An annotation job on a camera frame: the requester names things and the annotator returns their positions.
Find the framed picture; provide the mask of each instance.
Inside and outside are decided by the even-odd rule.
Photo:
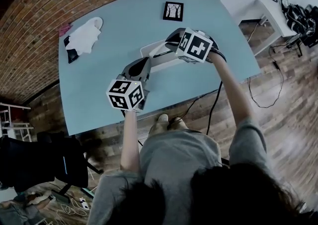
[[[182,21],[183,3],[166,1],[163,13],[164,20]]]

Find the black chair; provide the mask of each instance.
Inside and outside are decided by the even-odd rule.
[[[229,162],[228,159],[221,158],[221,162],[222,162],[222,165],[225,165],[225,166],[229,166],[230,165],[230,162]]]
[[[57,178],[67,185],[60,192],[53,190],[52,193],[57,199],[69,203],[65,193],[72,185],[88,186],[87,167],[103,173],[87,162],[83,155],[85,151],[76,138],[65,138],[64,133],[40,133],[38,142],[3,138],[0,143],[2,188],[14,187],[16,192],[24,192]]]

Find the light blue tabletop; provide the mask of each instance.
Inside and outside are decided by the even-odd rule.
[[[166,1],[184,3],[182,22],[162,19]],[[96,16],[104,23],[92,53],[69,64],[64,38]],[[239,81],[260,73],[241,30],[219,0],[117,0],[76,20],[60,38],[60,88],[69,135],[123,121],[121,111],[113,109],[106,97],[110,81],[140,58],[143,46],[165,39],[179,27],[202,30],[213,37]],[[141,114],[205,94],[219,84],[214,66],[208,63],[182,63],[152,73]]]

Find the wooden floor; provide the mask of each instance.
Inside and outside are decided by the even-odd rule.
[[[240,28],[248,38],[254,24],[242,24]],[[272,32],[270,27],[259,26],[251,38],[252,48],[259,45]],[[262,127],[267,143],[268,155],[272,160],[275,172],[282,183],[287,185],[299,198],[312,202],[314,193],[318,192],[318,53],[314,49],[302,46],[304,56],[298,58],[297,51],[283,50],[273,57],[277,61],[283,76],[284,83],[279,99],[269,108],[259,108],[251,100],[247,80],[241,84],[255,110]],[[257,62],[261,74],[251,79],[251,90],[254,99],[261,106],[268,106],[277,98],[282,76],[272,64],[268,50],[259,54]],[[207,130],[210,108],[216,94],[207,95],[198,100],[184,117],[184,121],[191,129]],[[163,109],[169,117],[182,116],[192,100]],[[41,97],[34,100],[30,106],[30,122],[35,132],[66,131],[59,86],[55,86]],[[148,136],[151,125],[162,111],[157,111],[138,122],[138,135],[141,141]],[[234,119],[229,107],[225,91],[222,90],[219,101],[214,109],[209,135],[219,143],[222,157],[228,157],[228,150],[235,133]],[[87,154],[87,158],[96,166],[105,171],[119,168],[119,159],[122,143],[123,124],[110,125],[87,132],[78,136],[82,141],[102,139],[102,146]],[[89,188],[98,184],[98,176],[93,173],[90,177]],[[54,182],[59,187],[64,183]],[[41,190],[55,189],[48,183],[41,185]],[[76,187],[68,192],[76,199],[83,194]],[[56,217],[58,203],[50,204],[43,214]],[[68,224],[85,224],[87,217],[63,215]]]

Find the dark hair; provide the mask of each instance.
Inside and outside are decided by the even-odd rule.
[[[151,186],[143,182],[134,183],[122,191],[125,197],[115,204],[107,225],[162,224],[165,201],[162,187],[157,181],[153,180]]]
[[[263,170],[252,164],[196,171],[191,179],[191,224],[236,221],[247,224],[303,224],[299,203]]]
[[[6,185],[2,184],[1,181],[0,181],[0,191],[4,191],[4,190],[6,190],[7,188],[8,188],[8,187],[7,187]]]
[[[312,213],[300,214],[299,201],[263,170],[252,164],[198,170],[191,182],[190,224],[314,223]],[[135,183],[123,190],[107,225],[160,225],[165,215],[161,185]]]

